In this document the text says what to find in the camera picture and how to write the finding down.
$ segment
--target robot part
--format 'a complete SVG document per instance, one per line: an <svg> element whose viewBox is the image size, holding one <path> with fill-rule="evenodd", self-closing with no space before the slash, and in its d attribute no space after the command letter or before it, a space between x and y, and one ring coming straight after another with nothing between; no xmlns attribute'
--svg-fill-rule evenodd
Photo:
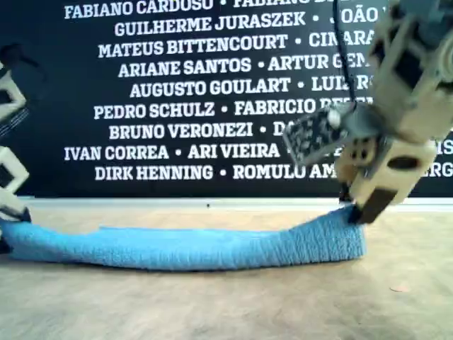
<svg viewBox="0 0 453 340"><path fill-rule="evenodd" d="M453 125L453 1L395 2L374 31L373 104L356 103L346 113L323 108L288 126L283 136L297 165L344 146L335 168L340 198L355 204L350 222L357 224L372 223L388 205L403 202L435 160L435 141ZM333 115L331 129L347 133L327 140L320 129L302 143L304 122L320 121L332 110L341 114Z"/></svg>
<svg viewBox="0 0 453 340"><path fill-rule="evenodd" d="M11 70L0 63L0 124L25 107L26 99L11 78ZM30 222L30 213L16 191L29 177L27 169L8 147L0 147L0 212Z"/></svg>

